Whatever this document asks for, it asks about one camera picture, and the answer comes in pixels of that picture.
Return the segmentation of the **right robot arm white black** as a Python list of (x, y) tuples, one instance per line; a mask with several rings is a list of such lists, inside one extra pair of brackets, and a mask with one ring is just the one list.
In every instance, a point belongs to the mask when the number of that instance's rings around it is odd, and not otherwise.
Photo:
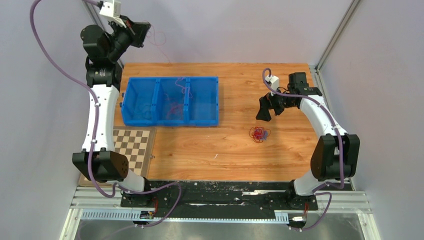
[(318, 87), (308, 84), (305, 72), (288, 76), (286, 88), (270, 68), (262, 71), (262, 80), (269, 92), (259, 99), (256, 119), (271, 121), (270, 111), (276, 116), (289, 108), (298, 108), (309, 120), (318, 142), (310, 160), (310, 170), (292, 182), (292, 191), (285, 195), (286, 204), (298, 209), (311, 196), (325, 186), (343, 189), (345, 179), (356, 174), (360, 138), (348, 133), (328, 109)]

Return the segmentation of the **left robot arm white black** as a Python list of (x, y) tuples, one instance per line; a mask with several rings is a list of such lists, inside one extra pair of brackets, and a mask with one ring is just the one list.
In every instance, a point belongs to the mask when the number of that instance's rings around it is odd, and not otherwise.
[(80, 33), (85, 60), (86, 84), (89, 92), (89, 117), (81, 151), (72, 155), (72, 163), (107, 198), (114, 192), (104, 192), (99, 184), (111, 184), (128, 194), (140, 207), (153, 201), (146, 178), (129, 167), (128, 158), (115, 150), (115, 107), (120, 93), (123, 68), (120, 57), (130, 47), (142, 48), (149, 22), (134, 22), (121, 17), (123, 24), (109, 22), (113, 32), (108, 33), (98, 25), (88, 25)]

